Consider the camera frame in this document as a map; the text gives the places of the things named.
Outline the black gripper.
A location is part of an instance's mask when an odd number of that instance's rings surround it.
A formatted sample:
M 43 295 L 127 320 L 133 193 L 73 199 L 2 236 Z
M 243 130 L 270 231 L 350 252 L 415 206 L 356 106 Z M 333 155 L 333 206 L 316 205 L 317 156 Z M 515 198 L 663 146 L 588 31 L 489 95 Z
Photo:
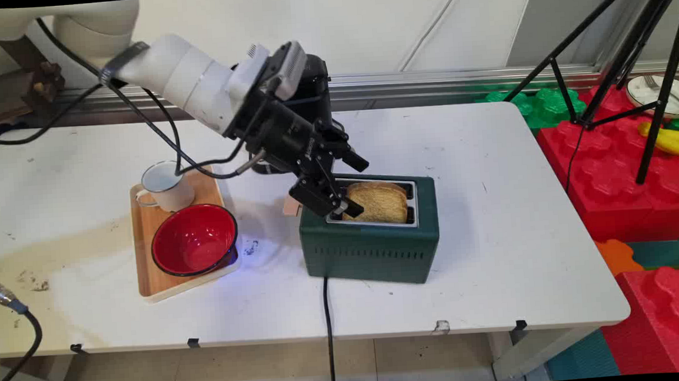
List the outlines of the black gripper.
M 333 121 L 327 88 L 303 89 L 290 101 L 251 92 L 225 136 L 239 139 L 239 146 L 252 155 L 227 178 L 241 175 L 263 160 L 280 172 L 297 176 L 289 195 L 317 216 L 335 213 L 354 218 L 364 211 L 349 198 L 348 186 L 342 187 L 331 174 L 335 159 L 358 172 L 370 163 L 356 154 L 346 131 Z

